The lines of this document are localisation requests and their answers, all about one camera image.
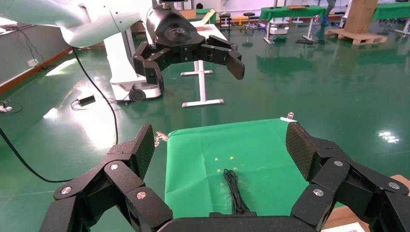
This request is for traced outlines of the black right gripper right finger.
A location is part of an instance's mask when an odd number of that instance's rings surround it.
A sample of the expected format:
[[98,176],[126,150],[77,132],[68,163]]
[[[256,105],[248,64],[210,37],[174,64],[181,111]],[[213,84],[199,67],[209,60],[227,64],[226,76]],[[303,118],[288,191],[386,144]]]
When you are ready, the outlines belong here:
[[337,203],[347,206],[372,232],[410,229],[409,188],[355,162],[335,142],[288,124],[285,145],[308,186],[291,216],[320,231]]

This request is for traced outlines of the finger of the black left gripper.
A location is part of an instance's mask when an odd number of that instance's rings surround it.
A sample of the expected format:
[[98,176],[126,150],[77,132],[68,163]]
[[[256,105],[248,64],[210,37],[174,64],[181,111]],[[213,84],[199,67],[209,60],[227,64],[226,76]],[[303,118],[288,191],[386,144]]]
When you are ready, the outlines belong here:
[[210,35],[201,45],[201,60],[226,66],[237,80],[242,80],[245,74],[241,59],[236,44],[215,35]]
[[164,92],[162,71],[171,65],[171,48],[158,49],[148,42],[142,42],[132,56],[134,70],[146,78],[148,84],[157,85]]

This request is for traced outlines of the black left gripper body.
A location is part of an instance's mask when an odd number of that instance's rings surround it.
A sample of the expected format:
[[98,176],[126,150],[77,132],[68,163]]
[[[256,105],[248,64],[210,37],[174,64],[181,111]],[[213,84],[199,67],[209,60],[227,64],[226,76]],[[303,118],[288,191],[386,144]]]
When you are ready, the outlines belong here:
[[161,54],[167,63],[197,61],[205,37],[177,10],[152,8],[146,18],[146,28],[152,40],[149,55]]

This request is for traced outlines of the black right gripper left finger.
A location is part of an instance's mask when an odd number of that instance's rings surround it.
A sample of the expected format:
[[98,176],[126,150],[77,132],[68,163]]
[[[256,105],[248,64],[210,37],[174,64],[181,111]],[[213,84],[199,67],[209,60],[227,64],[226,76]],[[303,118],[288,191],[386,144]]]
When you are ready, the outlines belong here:
[[155,151],[152,126],[114,145],[94,168],[59,187],[40,230],[88,232],[116,207],[137,232],[156,232],[173,219],[169,206],[144,182]]

